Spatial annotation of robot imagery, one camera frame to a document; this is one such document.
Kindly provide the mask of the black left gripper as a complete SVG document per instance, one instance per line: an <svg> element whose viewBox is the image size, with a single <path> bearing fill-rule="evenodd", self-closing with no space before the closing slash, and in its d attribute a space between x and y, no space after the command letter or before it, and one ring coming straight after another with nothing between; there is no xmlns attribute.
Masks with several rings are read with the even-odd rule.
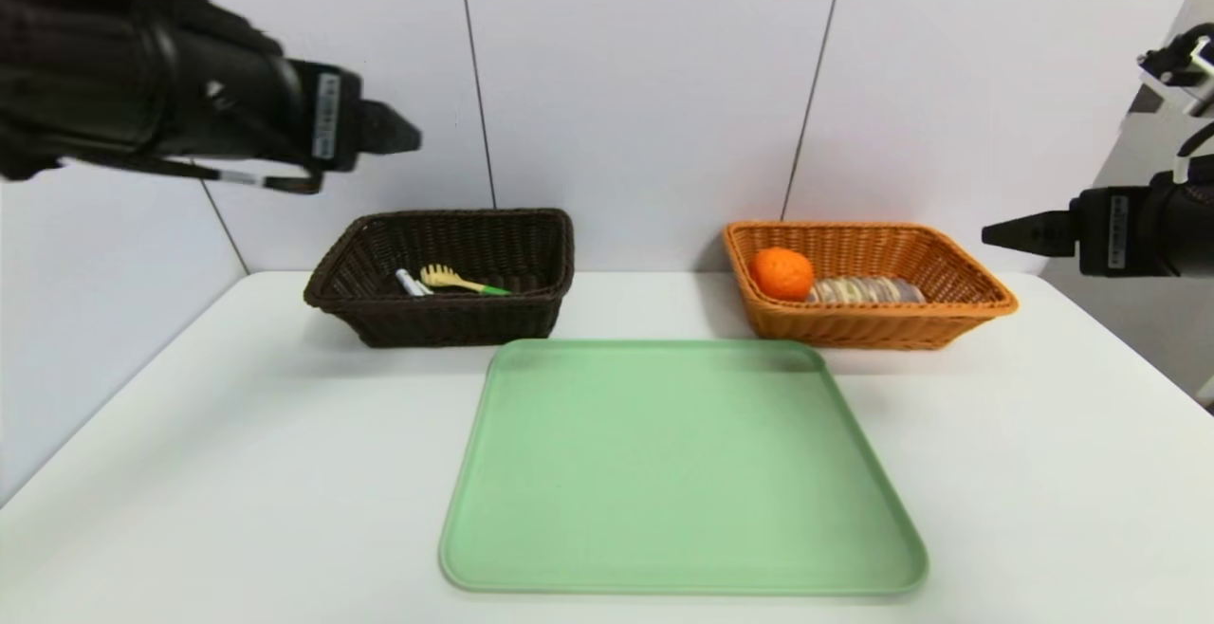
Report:
<svg viewBox="0 0 1214 624"><path fill-rule="evenodd" d="M353 121L359 110L359 141ZM361 101L361 78L342 67L287 57L274 49L234 47L239 160L294 166L306 174L350 172L361 153L416 152L422 132L382 101Z"/></svg>

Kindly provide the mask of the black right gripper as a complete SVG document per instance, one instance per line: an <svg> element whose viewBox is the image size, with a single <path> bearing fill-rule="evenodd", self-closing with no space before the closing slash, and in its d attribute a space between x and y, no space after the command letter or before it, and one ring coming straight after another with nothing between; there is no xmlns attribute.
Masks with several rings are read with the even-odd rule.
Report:
<svg viewBox="0 0 1214 624"><path fill-rule="evenodd" d="M1213 276L1212 171L1175 183L1155 174L1145 186L1080 192L1079 236L1071 211L1044 211L983 227L983 244L1044 259L1076 257L1085 277L1195 278Z"/></svg>

